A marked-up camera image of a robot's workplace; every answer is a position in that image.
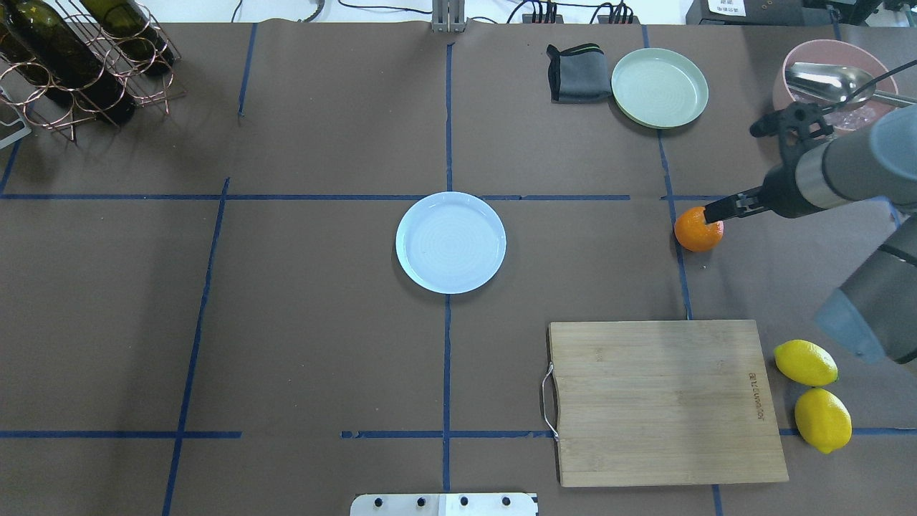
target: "orange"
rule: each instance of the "orange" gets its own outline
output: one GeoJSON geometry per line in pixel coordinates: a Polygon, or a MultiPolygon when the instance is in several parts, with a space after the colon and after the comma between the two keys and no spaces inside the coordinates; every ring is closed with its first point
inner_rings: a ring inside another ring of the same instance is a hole
{"type": "Polygon", "coordinates": [[[675,221],[675,238],[688,251],[709,251],[723,239],[723,222],[718,220],[707,224],[703,218],[703,206],[697,206],[682,213],[675,221]]]}

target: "green glass bottle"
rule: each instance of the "green glass bottle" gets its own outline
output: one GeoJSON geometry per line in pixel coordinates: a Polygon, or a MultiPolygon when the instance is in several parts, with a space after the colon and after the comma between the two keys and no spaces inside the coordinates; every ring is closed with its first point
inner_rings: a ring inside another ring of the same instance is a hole
{"type": "MultiPolygon", "coordinates": [[[[148,62],[153,58],[155,45],[162,52],[164,61],[170,66],[175,63],[175,55],[156,29],[149,26],[149,20],[134,0],[80,0],[80,3],[108,34],[116,38],[143,38],[149,41],[146,43],[139,39],[128,39],[118,43],[118,48],[132,61],[148,62]]],[[[154,62],[144,73],[157,76],[167,71],[168,66],[154,62]]]]}
{"type": "MultiPolygon", "coordinates": [[[[137,103],[124,85],[104,69],[99,58],[67,26],[61,15],[40,0],[0,0],[6,8],[6,27],[37,60],[57,77],[61,86],[80,89],[105,115],[103,121],[126,124],[137,103]]],[[[76,103],[91,108],[76,94],[76,103]]]]}
{"type": "MultiPolygon", "coordinates": [[[[33,56],[32,52],[28,51],[26,47],[23,47],[22,43],[20,43],[15,36],[9,33],[9,30],[3,23],[4,19],[6,19],[6,12],[3,6],[0,6],[0,57],[9,64],[32,61],[35,56],[33,56]]],[[[40,66],[19,66],[16,68],[16,71],[33,86],[43,88],[48,85],[48,72],[40,66]]],[[[45,96],[51,99],[54,104],[64,109],[70,109],[70,106],[73,104],[73,95],[69,92],[59,90],[54,86],[48,88],[45,92],[45,96]]]]}

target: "lemon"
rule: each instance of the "lemon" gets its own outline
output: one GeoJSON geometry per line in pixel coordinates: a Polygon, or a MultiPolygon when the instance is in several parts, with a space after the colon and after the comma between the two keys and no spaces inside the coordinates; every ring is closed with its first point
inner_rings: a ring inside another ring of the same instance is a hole
{"type": "Polygon", "coordinates": [[[834,394],[811,388],[796,401],[796,427],[802,439],[819,452],[830,454],[850,442],[850,412],[834,394]]]}
{"type": "Polygon", "coordinates": [[[784,342],[774,349],[774,358],[781,373],[803,385],[826,386],[837,379],[834,358],[809,341],[784,342]]]}

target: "green plate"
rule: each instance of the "green plate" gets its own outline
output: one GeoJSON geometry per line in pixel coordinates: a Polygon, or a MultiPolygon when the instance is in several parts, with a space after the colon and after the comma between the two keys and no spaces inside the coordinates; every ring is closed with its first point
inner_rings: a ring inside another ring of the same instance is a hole
{"type": "Polygon", "coordinates": [[[710,97],[701,69],[666,49],[634,50],[621,58],[612,72],[612,91],[625,115],[653,129],[687,124],[710,97]]]}

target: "white plate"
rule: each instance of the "white plate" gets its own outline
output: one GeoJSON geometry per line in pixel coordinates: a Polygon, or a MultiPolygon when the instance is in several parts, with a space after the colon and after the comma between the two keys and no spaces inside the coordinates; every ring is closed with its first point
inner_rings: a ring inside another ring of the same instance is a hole
{"type": "Polygon", "coordinates": [[[402,268],[419,286],[461,294],[484,285],[506,254],[503,223],[487,203],[460,192],[424,197],[395,234],[402,268]]]}
{"type": "Polygon", "coordinates": [[[625,115],[653,129],[694,120],[710,96],[701,69],[666,49],[634,50],[621,58],[612,71],[612,91],[625,115]]]}

